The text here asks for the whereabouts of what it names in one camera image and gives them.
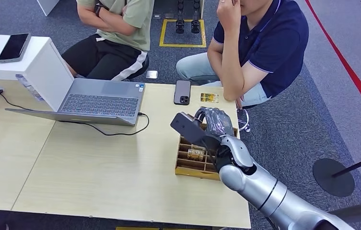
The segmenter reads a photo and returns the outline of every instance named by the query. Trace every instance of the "human hand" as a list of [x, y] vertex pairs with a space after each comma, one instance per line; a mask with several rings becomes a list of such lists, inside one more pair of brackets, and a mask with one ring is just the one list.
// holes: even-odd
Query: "human hand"
[[128, 6], [128, 5], [125, 5], [124, 8], [122, 8], [122, 15], [124, 15], [125, 12], [127, 12], [127, 6]]
[[243, 108], [243, 105], [242, 105], [241, 101], [244, 101], [244, 95], [242, 95], [240, 98], [235, 100], [235, 105], [237, 106], [237, 109], [242, 109]]
[[239, 33], [241, 25], [240, 0], [220, 0], [217, 16], [224, 32]]

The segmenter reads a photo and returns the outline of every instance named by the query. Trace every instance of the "black cable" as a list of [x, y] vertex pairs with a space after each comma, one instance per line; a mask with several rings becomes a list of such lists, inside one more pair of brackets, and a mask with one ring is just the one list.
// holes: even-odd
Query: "black cable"
[[272, 220], [270, 220], [269, 217], [265, 217], [265, 219], [268, 221], [268, 223], [271, 225], [273, 230], [279, 230], [279, 228], [276, 226], [276, 224], [274, 222], [272, 222]]
[[[24, 110], [36, 111], [36, 110], [33, 110], [33, 109], [24, 108], [24, 107], [19, 106], [19, 105], [16, 105], [16, 104], [12, 104], [11, 102], [9, 102], [9, 101], [7, 100], [7, 98], [6, 98], [4, 95], [2, 95], [3, 92], [4, 92], [4, 90], [0, 90], [0, 96], [3, 97], [4, 100], [5, 100], [8, 104], [10, 104], [10, 105], [12, 105], [12, 106], [15, 106], [15, 107], [18, 107], [18, 108], [21, 108], [21, 109], [24, 109]], [[142, 132], [143, 130], [145, 130], [145, 129], [149, 126], [149, 117], [148, 117], [148, 115], [139, 112], [139, 113], [138, 113], [138, 116], [145, 116], [145, 117], [148, 119], [148, 123], [146, 124], [146, 126], [145, 126], [143, 129], [138, 130], [138, 131], [136, 131], [135, 133], [114, 133], [114, 134], [108, 134], [108, 133], [105, 133], [104, 131], [102, 131], [101, 129], [97, 128], [96, 126], [93, 126], [93, 125], [90, 125], [90, 124], [87, 124], [87, 123], [74, 122], [74, 121], [60, 121], [60, 122], [80, 124], [80, 125], [87, 125], [87, 126], [93, 127], [94, 129], [96, 129], [97, 131], [99, 131], [100, 133], [102, 133], [102, 134], [104, 134], [104, 135], [106, 135], [106, 136], [117, 136], [117, 135], [132, 136], [132, 135], [135, 135], [135, 134], [137, 134], [137, 133], [139, 133], [139, 132]]]
[[24, 109], [24, 110], [34, 111], [33, 109], [27, 109], [27, 108], [24, 108], [24, 107], [19, 106], [19, 105], [16, 105], [16, 104], [12, 104], [11, 102], [9, 102], [9, 101], [7, 100], [7, 98], [6, 98], [4, 95], [2, 95], [3, 92], [4, 92], [4, 90], [0, 90], [0, 96], [3, 97], [4, 100], [5, 100], [8, 104], [10, 104], [10, 105], [12, 105], [12, 106], [15, 106], [15, 107], [18, 107], [18, 108], [21, 108], [21, 109]]
[[33, 109], [27, 109], [27, 108], [24, 108], [24, 107], [19, 106], [19, 105], [16, 105], [16, 104], [12, 104], [11, 102], [9, 102], [9, 101], [7, 100], [7, 98], [5, 98], [4, 95], [2, 95], [2, 93], [0, 93], [0, 96], [3, 97], [4, 100], [5, 100], [8, 104], [10, 104], [10, 105], [12, 105], [12, 106], [15, 106], [15, 107], [18, 107], [18, 108], [21, 108], [21, 109], [24, 109], [24, 110], [34, 111]]
[[105, 136], [117, 136], [117, 135], [124, 135], [124, 136], [132, 136], [132, 135], [135, 135], [139, 132], [142, 132], [143, 130], [145, 130], [148, 125], [149, 125], [149, 117], [148, 115], [144, 114], [144, 113], [141, 113], [139, 112], [138, 113], [139, 116], [145, 116], [147, 119], [148, 119], [148, 123], [146, 124], [146, 126], [141, 129], [141, 130], [138, 130], [136, 131], [135, 133], [114, 133], [114, 134], [109, 134], [109, 133], [105, 133], [104, 131], [102, 131], [101, 129], [97, 128], [96, 126], [93, 126], [91, 124], [88, 124], [88, 123], [82, 123], [82, 122], [74, 122], [74, 121], [60, 121], [60, 122], [64, 122], [64, 123], [73, 123], [73, 124], [80, 124], [80, 125], [87, 125], [87, 126], [90, 126], [90, 127], [93, 127], [94, 129], [96, 129], [97, 131], [99, 131], [100, 133], [104, 134]]
[[204, 140], [201, 140], [201, 142], [203, 143], [204, 147], [207, 149], [207, 153], [209, 154], [211, 163], [214, 165], [215, 168], [217, 168], [216, 161], [214, 160], [214, 157], [213, 157], [213, 155], [211, 154], [210, 149], [207, 147], [206, 142], [205, 142]]

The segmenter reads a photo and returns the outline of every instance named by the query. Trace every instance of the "man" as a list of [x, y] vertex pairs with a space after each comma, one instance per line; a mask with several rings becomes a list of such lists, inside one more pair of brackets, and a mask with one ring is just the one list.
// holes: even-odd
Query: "man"
[[239, 108], [263, 103], [299, 75], [309, 27], [292, 0], [220, 0], [220, 22], [207, 53], [180, 60], [180, 76], [217, 81]]
[[77, 0], [80, 20], [98, 30], [62, 55], [73, 76], [122, 81], [141, 69], [150, 49], [153, 4], [154, 0]]

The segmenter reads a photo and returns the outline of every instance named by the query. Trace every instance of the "white pedestal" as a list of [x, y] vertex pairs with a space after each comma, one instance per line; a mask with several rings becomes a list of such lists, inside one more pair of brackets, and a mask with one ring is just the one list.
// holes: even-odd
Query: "white pedestal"
[[43, 13], [48, 16], [59, 0], [37, 0]]
[[[0, 53], [9, 37], [0, 35]], [[16, 74], [22, 74], [54, 111], [74, 80], [49, 37], [32, 37], [21, 61], [0, 63], [0, 80], [16, 81]]]

